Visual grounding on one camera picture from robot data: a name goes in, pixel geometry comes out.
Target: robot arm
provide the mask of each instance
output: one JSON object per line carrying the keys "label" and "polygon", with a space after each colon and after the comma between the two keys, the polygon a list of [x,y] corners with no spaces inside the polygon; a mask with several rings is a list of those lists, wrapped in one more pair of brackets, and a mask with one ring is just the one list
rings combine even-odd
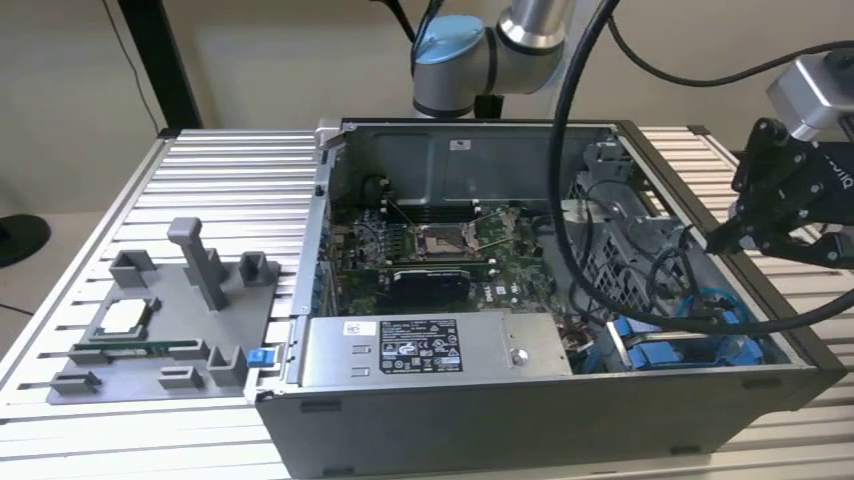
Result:
{"label": "robot arm", "polygon": [[513,0],[497,24],[436,18],[414,52],[413,106],[425,117],[470,112],[474,96],[532,93],[560,64],[568,0]]}
{"label": "robot arm", "polygon": [[854,241],[789,232],[809,223],[854,225],[854,52],[797,58],[768,88],[781,121],[756,121],[732,179],[729,220],[708,235],[708,253],[757,248],[772,257],[854,268]]}

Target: black cable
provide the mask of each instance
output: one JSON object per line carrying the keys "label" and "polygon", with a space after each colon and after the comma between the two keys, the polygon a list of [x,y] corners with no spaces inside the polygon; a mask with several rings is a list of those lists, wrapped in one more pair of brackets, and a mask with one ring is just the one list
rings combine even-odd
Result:
{"label": "black cable", "polygon": [[388,7],[390,13],[397,20],[397,24],[402,29],[402,33],[405,34],[405,38],[409,39],[409,42],[414,41],[414,31],[412,30],[412,24],[409,23],[409,19],[405,16],[405,12],[402,11],[402,7],[400,7],[400,2],[397,0],[373,0],[374,2],[381,3]]}
{"label": "black cable", "polygon": [[409,49],[409,74],[414,74],[414,57],[417,56],[417,48],[424,41],[429,22],[432,22],[432,20],[436,18],[436,15],[438,15],[441,5],[444,5],[444,0],[429,0],[429,2],[426,3],[426,9],[424,10],[424,15],[421,16],[421,21],[417,23],[414,41],[412,42],[412,48]]}
{"label": "black cable", "polygon": [[[568,123],[568,115],[572,107],[572,100],[575,99],[575,92],[577,90],[577,84],[580,82],[581,72],[589,53],[592,52],[596,39],[601,34],[601,30],[607,24],[608,18],[613,13],[613,9],[619,5],[619,0],[603,0],[596,8],[592,16],[592,20],[584,33],[581,34],[577,47],[572,54],[569,61],[569,67],[567,69],[565,76],[563,78],[563,85],[560,87],[560,94],[557,96],[557,103],[555,107],[553,123],[548,132],[548,169],[545,182],[548,185],[548,206],[552,215],[552,222],[555,225],[563,225],[563,211],[560,209],[560,179],[563,175],[569,178],[575,178],[579,170],[579,161],[583,159],[573,159],[569,164],[568,172],[560,172],[560,164],[563,158],[563,141],[565,136],[565,128]],[[854,290],[848,291],[839,298],[828,302],[825,305],[809,310],[808,312],[795,315],[793,317],[736,325],[721,325],[712,323],[712,317],[665,317],[652,315],[647,312],[641,312],[636,309],[627,308],[600,292],[592,283],[584,277],[584,272],[577,264],[575,253],[569,244],[568,234],[565,228],[555,228],[555,238],[557,241],[557,249],[563,260],[569,270],[569,275],[575,277],[575,281],[579,287],[584,290],[584,293],[593,298],[596,302],[605,305],[605,307],[615,313],[633,318],[640,322],[649,323],[657,327],[668,328],[673,330],[681,330],[685,332],[704,333],[709,335],[764,335],[792,328],[800,328],[812,325],[827,318],[839,315],[848,308],[854,307]]]}
{"label": "black cable", "polygon": [[[644,293],[645,293],[645,297],[649,299],[649,302],[652,302],[656,298],[656,283],[657,283],[657,272],[659,270],[663,270],[664,264],[667,263],[668,260],[673,259],[673,258],[679,258],[679,260],[681,260],[683,263],[687,262],[687,256],[681,257],[680,254],[683,254],[684,252],[681,252],[681,250],[679,250],[679,248],[672,247],[668,248],[667,250],[664,250],[660,255],[655,258],[655,261],[652,262],[652,265],[649,267],[649,272],[645,275],[645,285],[644,285]],[[672,275],[672,277],[675,278],[675,274],[672,273],[672,269],[669,270],[669,274]]]}
{"label": "black cable", "polygon": [[11,310],[13,312],[22,313],[23,315],[29,315],[30,317],[34,315],[34,313],[29,310],[13,307],[11,305],[6,305],[5,303],[0,303],[0,308],[5,308],[6,310]]}
{"label": "black cable", "polygon": [[138,79],[138,71],[136,70],[136,65],[133,65],[133,61],[130,60],[128,49],[124,47],[124,41],[121,40],[121,35],[118,34],[118,28],[116,27],[116,20],[112,18],[112,12],[109,11],[106,0],[101,0],[101,5],[104,6],[104,11],[106,12],[106,18],[109,19],[109,25],[112,26],[112,33],[116,34],[116,40],[118,40],[118,47],[121,47],[121,53],[124,54],[124,59],[128,61],[130,70],[133,70],[133,81],[136,82],[136,91],[138,92],[138,98],[142,101],[142,106],[145,107],[145,111],[148,112],[148,118],[150,118],[150,123],[154,126],[154,135],[157,135],[160,133],[160,127],[157,126],[157,120],[154,120],[154,114],[150,113],[150,107],[148,106],[148,101],[145,100],[145,94],[142,93],[142,84],[140,83],[140,79]]}
{"label": "black cable", "polygon": [[688,292],[693,297],[699,297],[699,282],[696,281],[696,275],[693,275],[693,266],[691,265],[691,261],[688,259],[688,237],[691,229],[693,225],[685,225],[681,229],[681,233],[679,233],[679,240],[676,242],[679,246],[679,260],[681,260],[681,269],[684,270],[684,276],[688,279]]}
{"label": "black cable", "polygon": [[[584,223],[584,245],[581,247],[581,265],[584,270],[587,269],[587,264],[589,262],[589,255],[592,253],[592,234],[593,234],[592,212],[589,211],[589,206],[587,206],[587,221]],[[572,284],[569,285],[569,291],[568,291],[569,307],[572,307],[572,310],[575,310],[575,313],[580,315],[583,320],[589,321],[603,327],[604,320],[593,316],[589,310],[589,306],[592,304],[592,298],[589,299],[587,308],[581,308],[581,306],[577,304],[575,300],[576,292],[577,292],[577,282],[572,282]]]}
{"label": "black cable", "polygon": [[723,85],[728,85],[729,83],[735,83],[739,80],[744,80],[745,78],[749,78],[753,75],[757,75],[759,73],[775,67],[779,67],[780,65],[784,65],[785,63],[791,62],[795,58],[797,58],[800,55],[811,55],[815,53],[827,52],[836,48],[854,47],[854,40],[841,40],[837,42],[821,43],[820,45],[815,45],[812,47],[804,48],[803,50],[797,50],[796,52],[783,55],[781,57],[776,57],[775,59],[768,60],[760,65],[756,65],[755,67],[749,67],[747,70],[737,72],[732,75],[728,75],[725,77],[713,78],[711,80],[692,80],[689,78],[671,75],[669,73],[659,70],[652,65],[649,65],[649,63],[645,60],[643,60],[643,58],[640,58],[637,53],[628,46],[628,43],[625,43],[625,39],[623,38],[623,35],[620,34],[619,29],[616,28],[616,21],[613,20],[613,17],[608,19],[608,30],[611,32],[611,36],[613,37],[613,41],[616,42],[616,46],[621,50],[625,57],[628,57],[628,60],[631,60],[631,62],[653,77],[664,80],[665,82],[675,83],[676,85],[681,85],[683,87],[697,87],[697,88],[720,87]]}

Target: wall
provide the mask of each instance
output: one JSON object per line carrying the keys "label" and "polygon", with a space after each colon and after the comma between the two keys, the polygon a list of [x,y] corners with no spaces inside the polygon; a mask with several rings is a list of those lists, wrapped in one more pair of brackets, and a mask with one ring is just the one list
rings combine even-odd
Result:
{"label": "wall", "polygon": [[[402,0],[417,24],[425,1]],[[366,0],[165,2],[206,125],[310,128],[320,117],[410,116],[409,44]],[[450,0],[442,14],[497,19],[507,2]],[[540,117],[549,96],[513,99]]]}
{"label": "wall", "polygon": [[154,134],[96,0],[0,2],[0,204],[106,208]]}
{"label": "wall", "polygon": [[[208,126],[312,128],[321,116],[410,114],[408,44],[378,3],[164,3]],[[424,0],[402,4],[416,22]],[[505,4],[448,0],[442,13],[480,15],[490,24]],[[625,1],[617,18],[653,64],[705,77],[844,38],[851,13],[849,0],[643,0]],[[124,33],[120,18],[118,28]],[[0,2],[0,206],[105,208],[150,146],[152,127],[112,35],[97,0]],[[573,116],[701,123],[736,148],[753,119],[771,113],[763,91],[772,78],[701,91],[668,85],[627,62],[605,34]],[[549,101],[551,92],[508,98],[505,116],[544,117]]]}
{"label": "wall", "polygon": [[[708,79],[807,46],[849,39],[854,2],[625,0],[615,18],[623,38],[652,65]],[[680,87],[636,68],[605,31],[572,116],[628,118],[640,125],[703,124],[729,148],[740,149],[756,118],[773,115],[764,89],[780,71],[719,88]]]}

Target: barcode sticker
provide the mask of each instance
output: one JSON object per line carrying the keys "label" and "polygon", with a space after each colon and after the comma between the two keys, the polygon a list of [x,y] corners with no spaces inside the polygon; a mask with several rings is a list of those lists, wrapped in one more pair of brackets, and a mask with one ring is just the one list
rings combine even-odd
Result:
{"label": "barcode sticker", "polygon": [[470,140],[450,140],[450,151],[470,150]]}
{"label": "barcode sticker", "polygon": [[376,322],[344,322],[344,335],[365,337],[374,336]]}

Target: silver metal panel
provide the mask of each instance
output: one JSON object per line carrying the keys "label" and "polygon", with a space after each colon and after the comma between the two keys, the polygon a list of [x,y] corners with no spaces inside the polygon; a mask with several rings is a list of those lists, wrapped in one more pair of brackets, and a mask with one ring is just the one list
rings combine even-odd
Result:
{"label": "silver metal panel", "polygon": [[[721,169],[713,172],[684,171],[679,174],[701,201],[729,194],[728,183],[736,161],[728,156],[712,137],[696,136],[684,127],[651,127],[644,134],[656,142],[659,151],[671,162],[708,161],[716,158]],[[208,146],[228,141],[282,143],[304,141],[310,134],[264,131],[186,132]],[[700,141],[704,151],[680,150],[675,142]],[[15,342],[10,354],[0,364],[0,371],[10,367],[14,384],[6,381],[0,407],[0,478],[72,478],[104,476],[106,478],[286,478],[286,469],[269,442],[260,418],[244,399],[166,400],[161,402],[126,402],[108,405],[73,405],[53,407],[43,403],[46,389],[38,381],[46,381],[63,365],[63,358],[51,358],[51,352],[63,351],[73,340],[73,329],[88,324],[94,304],[72,301],[74,292],[97,272],[105,272],[102,260],[97,260],[100,248],[112,241],[156,240],[156,229],[165,223],[122,224],[125,204],[134,201],[137,192],[160,191],[165,194],[206,192],[282,193],[292,189],[289,179],[281,177],[246,179],[188,178],[181,180],[148,180],[152,163],[160,162],[160,146],[152,150],[148,162],[140,167],[134,181],[121,192],[120,199],[98,224],[96,233],[84,245],[57,287],[37,311],[35,317]],[[209,157],[232,158],[237,153]],[[246,162],[261,162],[261,154],[245,156]],[[213,226],[222,226],[218,232]],[[228,234],[232,226],[244,226],[238,236]],[[202,236],[209,238],[246,238],[248,245],[257,237],[298,237],[298,219],[225,220],[208,222]],[[807,234],[815,235],[811,229]],[[277,256],[277,261],[290,258]],[[847,290],[854,286],[849,272],[833,272],[820,267],[799,265],[785,260],[753,257],[753,262],[768,275],[799,311],[824,302],[835,294],[809,293],[815,289]],[[296,259],[290,262],[296,268]],[[273,316],[289,314],[288,298],[278,299]],[[276,322],[268,330],[269,345],[285,342],[288,322]],[[573,465],[560,468],[519,470],[501,474],[515,479],[812,479],[845,478],[854,471],[854,322],[833,319],[819,323],[815,332],[848,365],[851,374],[827,390],[809,405],[796,412],[777,412],[761,417],[737,435],[724,449],[709,456],[675,457]],[[17,389],[30,383],[26,389]],[[113,442],[97,439],[114,439]],[[449,480],[474,480],[484,474],[448,475]]]}
{"label": "silver metal panel", "polygon": [[[0,391],[2,405],[43,402],[43,382],[61,370],[62,353],[80,340],[112,285],[106,268],[118,251],[141,248],[154,262],[182,261],[180,250],[165,239],[176,216],[201,219],[205,246],[218,250],[222,260],[262,250],[281,263],[272,315],[289,317],[312,198],[313,150],[310,132],[185,131],[176,139],[157,142],[138,179],[122,192],[120,208],[113,206],[98,226],[102,234],[84,247],[85,259],[73,276],[61,281],[66,293],[42,306],[53,302],[53,315],[33,319],[41,325],[39,333],[30,335],[29,350],[17,358],[11,351],[3,359],[18,366]],[[225,188],[217,182],[226,183]],[[152,409],[160,407],[149,403]],[[39,410],[49,415],[63,413],[63,407],[45,405]]]}
{"label": "silver metal panel", "polygon": [[[380,321],[453,320],[458,331],[461,371],[385,375]],[[350,335],[349,324],[372,335]],[[469,385],[524,378],[553,378],[572,374],[549,315],[513,315],[500,311],[429,315],[384,315],[381,317],[313,318],[306,330],[305,358],[300,384],[304,387]],[[511,351],[521,350],[527,360],[515,365]],[[418,361],[430,357],[418,357]]]}

